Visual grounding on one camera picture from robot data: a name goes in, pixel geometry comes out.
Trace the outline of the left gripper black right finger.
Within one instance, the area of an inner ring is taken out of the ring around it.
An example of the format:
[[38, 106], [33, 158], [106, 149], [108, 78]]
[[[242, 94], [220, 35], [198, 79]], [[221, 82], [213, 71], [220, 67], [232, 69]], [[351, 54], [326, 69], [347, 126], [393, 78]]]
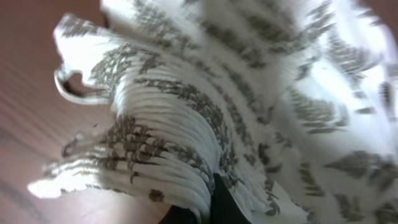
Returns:
[[244, 216], [219, 174], [214, 174], [211, 196], [211, 224], [251, 224]]

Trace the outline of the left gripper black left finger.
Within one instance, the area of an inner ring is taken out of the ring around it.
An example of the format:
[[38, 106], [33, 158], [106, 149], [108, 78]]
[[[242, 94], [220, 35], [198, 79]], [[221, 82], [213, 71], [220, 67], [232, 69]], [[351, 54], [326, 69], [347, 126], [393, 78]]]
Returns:
[[197, 217], [189, 209], [173, 205], [159, 224], [197, 224]]

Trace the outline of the white fern-print dress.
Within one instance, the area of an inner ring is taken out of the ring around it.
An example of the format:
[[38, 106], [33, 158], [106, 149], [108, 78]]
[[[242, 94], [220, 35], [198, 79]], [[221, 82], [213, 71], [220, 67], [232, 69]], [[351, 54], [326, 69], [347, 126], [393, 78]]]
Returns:
[[28, 185], [211, 220], [219, 174], [251, 223], [397, 222], [397, 48], [364, 1], [102, 1], [65, 14], [59, 93], [109, 105]]

